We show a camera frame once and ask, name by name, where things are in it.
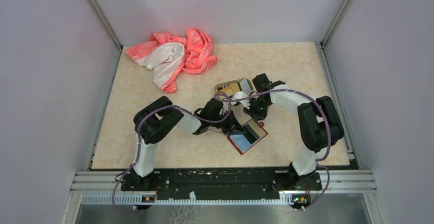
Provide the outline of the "red card holder wallet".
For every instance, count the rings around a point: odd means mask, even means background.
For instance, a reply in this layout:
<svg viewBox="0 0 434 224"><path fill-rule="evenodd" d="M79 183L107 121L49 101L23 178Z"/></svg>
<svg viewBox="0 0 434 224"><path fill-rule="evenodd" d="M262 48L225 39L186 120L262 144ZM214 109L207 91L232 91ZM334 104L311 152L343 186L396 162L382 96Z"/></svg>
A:
<svg viewBox="0 0 434 224"><path fill-rule="evenodd" d="M243 124L242 128L244 133L231 133L227 136L228 141L240 155L245 154L268 135L264 123L255 122L253 119Z"/></svg>

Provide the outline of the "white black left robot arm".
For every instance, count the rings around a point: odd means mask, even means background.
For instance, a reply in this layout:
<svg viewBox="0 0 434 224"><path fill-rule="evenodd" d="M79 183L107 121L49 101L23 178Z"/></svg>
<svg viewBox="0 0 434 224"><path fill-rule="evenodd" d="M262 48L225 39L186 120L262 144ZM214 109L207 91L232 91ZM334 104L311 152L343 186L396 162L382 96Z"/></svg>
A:
<svg viewBox="0 0 434 224"><path fill-rule="evenodd" d="M214 127L227 136L242 135L246 130L236 119L228 103L210 99L203 108L190 112L174 105L167 96L162 96L140 110L133 119L137 134L136 158L130 174L133 183L141 190L149 189L154 182L154 160L157 144L173 128L178 127L193 135L201 135Z"/></svg>

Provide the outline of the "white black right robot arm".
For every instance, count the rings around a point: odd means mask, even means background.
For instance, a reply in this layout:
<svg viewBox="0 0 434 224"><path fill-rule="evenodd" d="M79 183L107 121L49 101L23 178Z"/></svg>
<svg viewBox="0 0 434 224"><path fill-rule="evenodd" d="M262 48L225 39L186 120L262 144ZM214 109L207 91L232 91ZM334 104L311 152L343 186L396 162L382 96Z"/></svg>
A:
<svg viewBox="0 0 434 224"><path fill-rule="evenodd" d="M329 96L312 98L292 90L283 81L272 82L263 73L252 80L258 93L244 108L254 121L263 121L268 108L277 104L297 114L303 146L289 165L288 182L294 189L302 189L314 173L317 163L325 160L337 141L344 137L344 129L333 100Z"/></svg>

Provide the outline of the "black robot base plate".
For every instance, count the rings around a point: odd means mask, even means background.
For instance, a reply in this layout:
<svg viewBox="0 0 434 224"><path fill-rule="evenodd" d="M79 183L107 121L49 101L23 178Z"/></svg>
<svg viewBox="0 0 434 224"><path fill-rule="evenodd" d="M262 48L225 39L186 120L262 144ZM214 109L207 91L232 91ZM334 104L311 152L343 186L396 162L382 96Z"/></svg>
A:
<svg viewBox="0 0 434 224"><path fill-rule="evenodd" d="M156 191L158 200L187 199L193 192L199 200L277 199L281 191L321 191L319 173L293 183L288 167L155 169L138 179L132 174L120 181L122 191Z"/></svg>

